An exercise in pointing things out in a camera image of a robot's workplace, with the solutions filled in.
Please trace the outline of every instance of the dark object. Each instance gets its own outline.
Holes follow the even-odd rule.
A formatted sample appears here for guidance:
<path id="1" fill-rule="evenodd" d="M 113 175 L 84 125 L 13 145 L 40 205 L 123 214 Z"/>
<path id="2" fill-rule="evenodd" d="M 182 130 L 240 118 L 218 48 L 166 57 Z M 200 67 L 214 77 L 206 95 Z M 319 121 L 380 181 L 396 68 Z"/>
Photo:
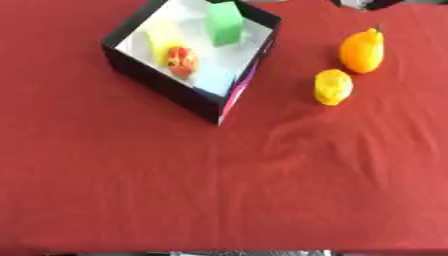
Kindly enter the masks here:
<path id="1" fill-rule="evenodd" d="M 336 6 L 342 6 L 343 0 L 331 0 Z M 388 8 L 400 2 L 418 3 L 418 4 L 448 4 L 448 0 L 361 0 L 363 2 L 359 9 L 376 11 Z"/>
<path id="2" fill-rule="evenodd" d="M 207 1 L 212 3 L 221 2 L 212 0 Z M 259 60 L 272 46 L 281 18 L 252 5 L 235 1 L 235 4 L 244 17 L 271 28 L 273 32 L 266 38 L 262 47 L 258 49 L 257 54 L 245 68 L 242 75 L 240 77 L 235 77 L 227 96 L 219 97 L 199 89 L 189 88 L 115 49 L 122 40 L 129 36 L 165 2 L 167 2 L 167 0 L 148 1 L 131 15 L 124 24 L 101 42 L 104 53 L 116 71 L 148 85 L 155 91 L 158 91 L 207 120 L 210 120 L 215 124 L 220 124 L 239 94 L 245 89 L 248 80 L 250 80 L 256 66 L 259 64 Z"/>

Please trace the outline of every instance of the lemon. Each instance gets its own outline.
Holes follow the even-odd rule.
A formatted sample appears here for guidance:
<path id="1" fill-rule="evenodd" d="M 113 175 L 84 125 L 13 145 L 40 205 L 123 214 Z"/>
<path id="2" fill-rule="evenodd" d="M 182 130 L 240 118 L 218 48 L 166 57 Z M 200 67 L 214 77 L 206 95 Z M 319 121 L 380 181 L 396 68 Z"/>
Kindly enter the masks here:
<path id="1" fill-rule="evenodd" d="M 314 96 L 320 103 L 335 106 L 350 96 L 353 82 L 339 69 L 324 70 L 316 75 Z"/>

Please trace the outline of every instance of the orange fruit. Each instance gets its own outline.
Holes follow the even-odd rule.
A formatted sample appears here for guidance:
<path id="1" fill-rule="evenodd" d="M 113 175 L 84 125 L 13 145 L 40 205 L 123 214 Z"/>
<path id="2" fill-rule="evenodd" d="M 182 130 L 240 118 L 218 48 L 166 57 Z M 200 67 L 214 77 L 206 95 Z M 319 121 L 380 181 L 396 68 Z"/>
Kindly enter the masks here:
<path id="1" fill-rule="evenodd" d="M 369 28 L 348 37 L 341 45 L 339 58 L 345 67 L 357 73 L 377 69 L 384 58 L 384 36 L 380 28 Z"/>
<path id="2" fill-rule="evenodd" d="M 316 75 L 314 96 L 320 103 L 335 106 L 350 96 L 352 79 L 339 69 L 324 70 Z"/>

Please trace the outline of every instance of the yellow object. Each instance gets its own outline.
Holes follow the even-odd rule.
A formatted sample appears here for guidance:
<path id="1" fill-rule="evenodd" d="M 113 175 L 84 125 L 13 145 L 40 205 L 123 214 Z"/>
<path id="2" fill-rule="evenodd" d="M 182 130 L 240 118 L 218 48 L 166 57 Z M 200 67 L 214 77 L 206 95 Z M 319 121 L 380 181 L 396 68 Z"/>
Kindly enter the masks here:
<path id="1" fill-rule="evenodd" d="M 352 89 L 349 75 L 339 69 L 329 69 L 316 75 L 314 96 L 324 105 L 335 106 L 347 98 Z"/>
<path id="2" fill-rule="evenodd" d="M 172 22 L 163 20 L 153 22 L 145 32 L 149 49 L 158 66 L 167 65 L 170 48 L 183 46 L 182 35 Z"/>
<path id="3" fill-rule="evenodd" d="M 348 69 L 357 73 L 377 69 L 384 58 L 384 36 L 380 28 L 369 28 L 347 38 L 341 45 L 339 57 Z"/>

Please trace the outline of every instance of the box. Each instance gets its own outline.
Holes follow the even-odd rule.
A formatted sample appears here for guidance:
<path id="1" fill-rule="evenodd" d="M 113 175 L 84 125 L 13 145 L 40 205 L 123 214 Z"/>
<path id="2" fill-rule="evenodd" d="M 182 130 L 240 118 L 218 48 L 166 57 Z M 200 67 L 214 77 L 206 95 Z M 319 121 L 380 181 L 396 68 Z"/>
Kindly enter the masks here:
<path id="1" fill-rule="evenodd" d="M 101 47 L 116 71 L 203 118 L 221 124 L 272 47 L 281 18 L 235 1 L 245 18 L 242 39 L 237 44 L 213 48 L 211 42 L 207 45 L 208 42 L 202 39 L 208 38 L 204 9 L 208 4 L 218 2 L 221 1 L 150 0 L 104 38 Z M 187 34 L 187 41 L 190 39 L 192 48 L 199 52 L 198 71 L 188 80 L 174 77 L 166 69 L 154 65 L 146 52 L 148 47 L 139 31 L 147 23 L 160 19 L 180 24 Z"/>

